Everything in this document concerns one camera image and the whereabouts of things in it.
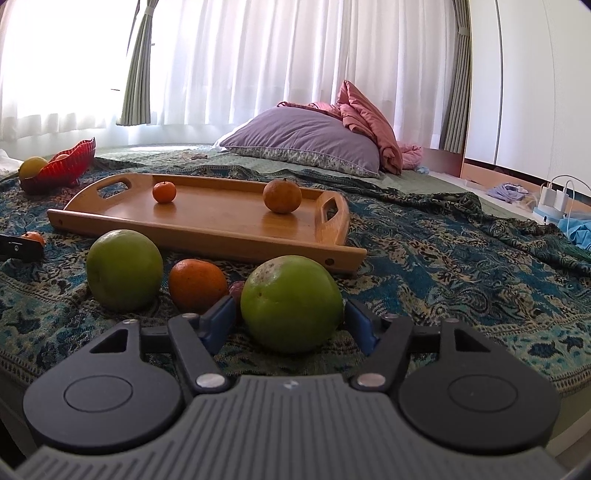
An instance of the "red glass bowl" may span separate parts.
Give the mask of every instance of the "red glass bowl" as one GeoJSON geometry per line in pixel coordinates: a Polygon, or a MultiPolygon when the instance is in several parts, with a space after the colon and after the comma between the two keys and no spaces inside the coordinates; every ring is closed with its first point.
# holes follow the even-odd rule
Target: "red glass bowl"
{"type": "Polygon", "coordinates": [[[83,140],[74,148],[56,153],[34,177],[21,179],[21,188],[30,195],[41,195],[59,187],[77,184],[90,166],[96,152],[96,140],[83,140]],[[60,155],[67,155],[56,160],[60,155]]]}

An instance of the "green pomelo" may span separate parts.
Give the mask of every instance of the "green pomelo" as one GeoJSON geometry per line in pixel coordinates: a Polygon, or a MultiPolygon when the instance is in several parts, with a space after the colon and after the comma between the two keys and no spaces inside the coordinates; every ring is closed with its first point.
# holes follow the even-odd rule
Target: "green pomelo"
{"type": "Polygon", "coordinates": [[[343,319],[343,297],[319,263],[287,255],[248,277],[240,301],[252,337],[279,353],[303,353],[327,341],[343,319]]]}
{"type": "Polygon", "coordinates": [[[158,247],[133,230],[104,234],[86,257],[90,291],[103,307],[115,312],[129,313],[151,303],[163,275],[158,247]]]}

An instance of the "purple pillow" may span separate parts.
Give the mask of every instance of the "purple pillow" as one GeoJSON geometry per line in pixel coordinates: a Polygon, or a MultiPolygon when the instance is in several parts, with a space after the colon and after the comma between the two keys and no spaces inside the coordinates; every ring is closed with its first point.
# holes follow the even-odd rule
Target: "purple pillow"
{"type": "Polygon", "coordinates": [[[358,177],[379,177],[378,147],[343,122],[295,107],[274,107],[219,144],[245,157],[320,167],[358,177]]]}

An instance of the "blue cloth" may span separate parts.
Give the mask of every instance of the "blue cloth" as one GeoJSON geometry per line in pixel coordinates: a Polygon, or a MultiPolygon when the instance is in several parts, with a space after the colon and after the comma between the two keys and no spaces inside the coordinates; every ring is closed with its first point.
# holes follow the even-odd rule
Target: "blue cloth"
{"type": "Polygon", "coordinates": [[[503,200],[503,202],[513,203],[519,202],[528,191],[521,185],[513,185],[512,183],[502,183],[487,191],[487,194],[493,198],[503,200]]]}
{"type": "Polygon", "coordinates": [[[591,218],[583,220],[563,218],[558,222],[558,228],[577,247],[585,250],[591,249],[591,218]]]}

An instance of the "light blue cloth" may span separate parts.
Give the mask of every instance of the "light blue cloth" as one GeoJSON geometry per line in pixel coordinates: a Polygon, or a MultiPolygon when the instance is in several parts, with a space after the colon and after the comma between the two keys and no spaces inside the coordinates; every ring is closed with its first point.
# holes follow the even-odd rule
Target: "light blue cloth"
{"type": "Polygon", "coordinates": [[[576,218],[562,218],[558,222],[558,228],[569,237],[569,240],[577,247],[591,250],[591,218],[579,220],[576,218]]]}

